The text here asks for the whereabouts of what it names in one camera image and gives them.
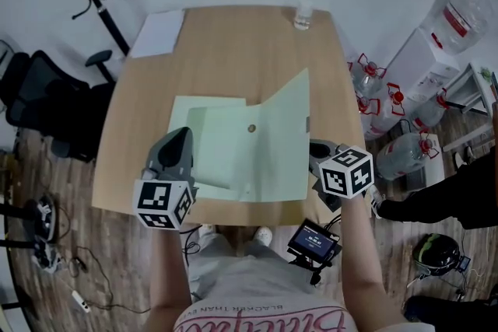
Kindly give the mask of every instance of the electronic device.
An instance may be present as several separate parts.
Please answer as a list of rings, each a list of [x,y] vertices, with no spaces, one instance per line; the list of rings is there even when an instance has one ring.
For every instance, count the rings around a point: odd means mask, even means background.
[[[331,232],[307,218],[304,219],[303,224],[301,224],[288,244],[290,249],[319,264],[327,261],[336,245],[337,239],[332,237]]]
[[[341,252],[338,241],[338,236],[306,218],[289,241],[287,252],[296,256],[290,264],[313,271],[310,284],[315,286],[321,280],[321,271],[331,267],[332,259]]]

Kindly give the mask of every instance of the gray t-shirt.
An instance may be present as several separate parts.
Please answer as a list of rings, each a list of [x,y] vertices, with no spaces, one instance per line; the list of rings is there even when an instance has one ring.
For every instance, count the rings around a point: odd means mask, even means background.
[[[302,268],[248,256],[221,269],[221,274],[213,271],[201,284],[197,296],[202,299],[181,314],[175,332],[357,332],[343,306],[313,294]],[[403,323],[379,332],[434,332],[434,328]]]

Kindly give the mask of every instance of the large plastic water bottle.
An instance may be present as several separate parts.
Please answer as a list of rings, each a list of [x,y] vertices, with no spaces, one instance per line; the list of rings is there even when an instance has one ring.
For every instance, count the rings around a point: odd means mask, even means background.
[[[489,0],[436,0],[422,28],[446,53],[458,54],[486,34],[493,15]]]
[[[379,99],[367,99],[356,95],[358,101],[359,118],[363,128],[363,135],[370,129],[370,122],[373,115],[378,115],[381,110]]]
[[[410,122],[415,131],[426,130],[436,126],[449,107],[446,104],[446,89],[435,98],[427,101],[410,115]]]
[[[385,135],[398,121],[405,116],[403,100],[405,97],[399,90],[399,86],[388,83],[388,91],[381,97],[381,111],[372,116],[370,128],[364,133],[365,140],[375,140]]]
[[[382,88],[382,78],[386,69],[379,68],[374,62],[368,61],[364,53],[357,61],[349,63],[349,70],[357,96],[370,98]]]
[[[387,144],[377,155],[377,172],[385,180],[394,180],[422,169],[426,160],[439,153],[433,142],[419,133],[407,133]]]

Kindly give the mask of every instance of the white box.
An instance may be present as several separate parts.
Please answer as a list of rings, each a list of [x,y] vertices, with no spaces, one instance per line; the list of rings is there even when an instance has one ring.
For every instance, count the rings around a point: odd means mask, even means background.
[[[195,203],[187,181],[135,180],[133,213],[150,229],[176,229]]]
[[[372,154],[360,147],[349,147],[319,165],[323,191],[352,198],[374,183]]]

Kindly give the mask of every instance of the white paper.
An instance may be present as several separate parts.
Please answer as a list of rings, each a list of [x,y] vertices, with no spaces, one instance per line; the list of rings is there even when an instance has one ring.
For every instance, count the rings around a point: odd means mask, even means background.
[[[132,58],[173,53],[184,10],[149,14],[133,45]]]

